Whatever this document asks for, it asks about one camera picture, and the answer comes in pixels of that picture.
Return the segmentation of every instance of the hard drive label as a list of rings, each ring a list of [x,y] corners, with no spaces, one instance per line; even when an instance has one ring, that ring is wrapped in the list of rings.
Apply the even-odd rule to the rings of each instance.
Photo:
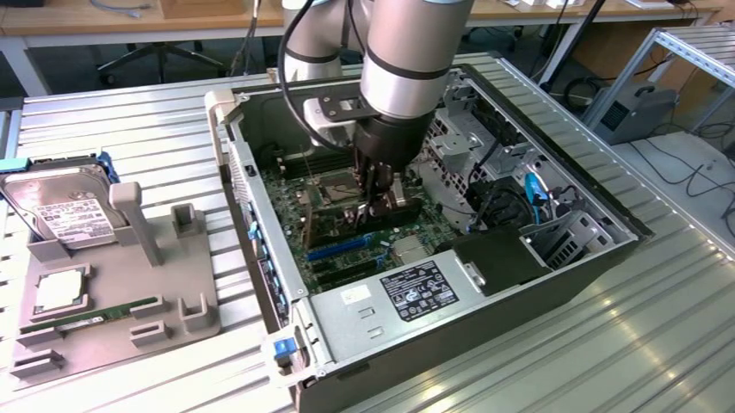
[[[414,321],[459,301],[434,261],[389,275],[381,282],[403,321]]]
[[[38,218],[44,220],[46,226],[63,243],[75,243],[112,235],[111,221],[95,198],[35,206],[34,210]]]

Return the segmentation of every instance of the motherboard chip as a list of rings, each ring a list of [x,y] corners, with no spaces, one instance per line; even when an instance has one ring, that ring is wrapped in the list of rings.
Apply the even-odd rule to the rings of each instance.
[[[429,257],[425,243],[417,235],[405,237],[393,244],[395,255],[399,256],[403,264],[410,264]]]

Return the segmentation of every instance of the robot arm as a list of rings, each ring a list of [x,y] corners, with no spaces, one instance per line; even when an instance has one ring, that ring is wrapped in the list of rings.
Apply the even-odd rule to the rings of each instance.
[[[355,48],[357,33],[367,39],[359,96],[351,99],[361,110],[331,121],[339,117],[343,125],[349,112],[354,115],[355,170],[374,206],[421,152],[474,0],[315,0],[301,21],[294,19],[298,3],[310,7],[310,2],[285,0],[287,20],[297,25],[286,39],[289,78],[339,76],[341,47]],[[323,100],[335,105],[343,98]],[[307,101],[305,111],[317,104],[327,109],[325,102]],[[339,107],[318,112],[337,114]]]

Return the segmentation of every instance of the blue pcie slot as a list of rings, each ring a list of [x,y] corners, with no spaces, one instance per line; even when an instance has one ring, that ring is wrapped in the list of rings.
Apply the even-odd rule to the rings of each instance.
[[[311,251],[307,254],[307,261],[313,262],[317,260],[321,260],[322,258],[329,258],[330,256],[337,256],[338,254],[342,254],[343,252],[357,250],[359,248],[366,247],[370,244],[370,241],[373,240],[373,236],[370,234],[363,235],[358,239],[353,239],[351,241],[347,241],[346,243],[339,243],[338,245],[333,245],[331,247],[326,247],[322,250]]]

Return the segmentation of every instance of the gray parts tray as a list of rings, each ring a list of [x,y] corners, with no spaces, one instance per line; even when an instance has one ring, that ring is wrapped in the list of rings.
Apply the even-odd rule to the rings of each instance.
[[[18,389],[218,334],[205,216],[191,208],[197,218],[187,221],[187,208],[178,206],[171,215],[147,220],[160,266],[152,267],[138,243],[76,250],[71,258],[46,263],[31,254],[12,351]],[[43,317],[42,277],[78,269],[79,300]]]

